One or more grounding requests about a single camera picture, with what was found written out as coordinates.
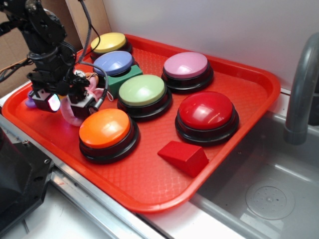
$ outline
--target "sink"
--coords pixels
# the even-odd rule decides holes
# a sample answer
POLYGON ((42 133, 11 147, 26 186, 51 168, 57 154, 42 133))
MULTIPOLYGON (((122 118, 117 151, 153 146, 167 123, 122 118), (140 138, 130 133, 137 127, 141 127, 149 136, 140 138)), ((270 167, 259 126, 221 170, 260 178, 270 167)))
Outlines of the sink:
POLYGON ((246 238, 319 237, 319 129, 293 146, 267 112, 191 202, 246 238))

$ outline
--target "orange tray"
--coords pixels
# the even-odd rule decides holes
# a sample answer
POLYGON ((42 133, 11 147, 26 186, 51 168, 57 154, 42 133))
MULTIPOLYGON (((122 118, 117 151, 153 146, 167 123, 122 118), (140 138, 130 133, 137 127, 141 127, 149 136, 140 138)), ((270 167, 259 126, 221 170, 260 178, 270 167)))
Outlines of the orange tray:
MULTIPOLYGON (((144 74, 161 76, 165 60, 187 50, 127 35, 135 60, 144 74)), ((127 158, 109 165, 88 162, 79 150, 78 127, 69 125, 60 112, 55 114, 25 106, 27 85, 5 103, 2 114, 46 149, 113 197, 138 213, 164 211, 189 200, 231 150, 267 111, 280 93, 278 79, 271 73, 250 66, 206 56, 214 70, 214 81, 206 91, 226 95, 239 117, 239 129, 224 144, 204 148, 208 165, 192 178, 158 156, 171 140, 180 141, 174 126, 177 109, 187 95, 173 94, 167 113, 149 122, 140 122, 141 141, 127 158)), ((82 65, 77 69, 92 72, 82 65)), ((107 99, 101 109, 116 108, 107 99)))

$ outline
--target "pink button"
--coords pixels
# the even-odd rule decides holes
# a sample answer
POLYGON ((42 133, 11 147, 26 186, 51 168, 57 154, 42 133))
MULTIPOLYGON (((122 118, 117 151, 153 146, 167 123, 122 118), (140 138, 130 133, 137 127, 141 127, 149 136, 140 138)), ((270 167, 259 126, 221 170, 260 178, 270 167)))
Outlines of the pink button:
POLYGON ((221 93, 200 92, 183 100, 178 112, 188 127, 209 130, 221 127, 230 120, 233 104, 221 93))
POLYGON ((183 52, 169 57, 164 68, 168 76, 176 79, 188 79, 202 74, 208 65, 207 58, 197 52, 183 52))

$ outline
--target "red wedge block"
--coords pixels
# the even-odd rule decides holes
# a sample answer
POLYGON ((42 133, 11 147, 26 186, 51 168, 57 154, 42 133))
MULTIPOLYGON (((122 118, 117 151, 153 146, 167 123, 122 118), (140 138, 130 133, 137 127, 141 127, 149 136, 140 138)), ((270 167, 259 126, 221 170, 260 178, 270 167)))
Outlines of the red wedge block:
POLYGON ((208 164, 202 147, 177 141, 169 142, 158 155, 191 177, 196 177, 208 164))

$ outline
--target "gray faucet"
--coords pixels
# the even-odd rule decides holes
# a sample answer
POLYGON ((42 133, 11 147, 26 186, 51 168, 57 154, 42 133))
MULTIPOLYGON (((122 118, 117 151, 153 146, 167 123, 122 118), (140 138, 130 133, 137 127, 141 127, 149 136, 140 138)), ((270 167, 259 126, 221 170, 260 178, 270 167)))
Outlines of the gray faucet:
POLYGON ((291 91, 284 139, 303 144, 308 124, 319 125, 319 32, 313 34, 302 51, 291 91))

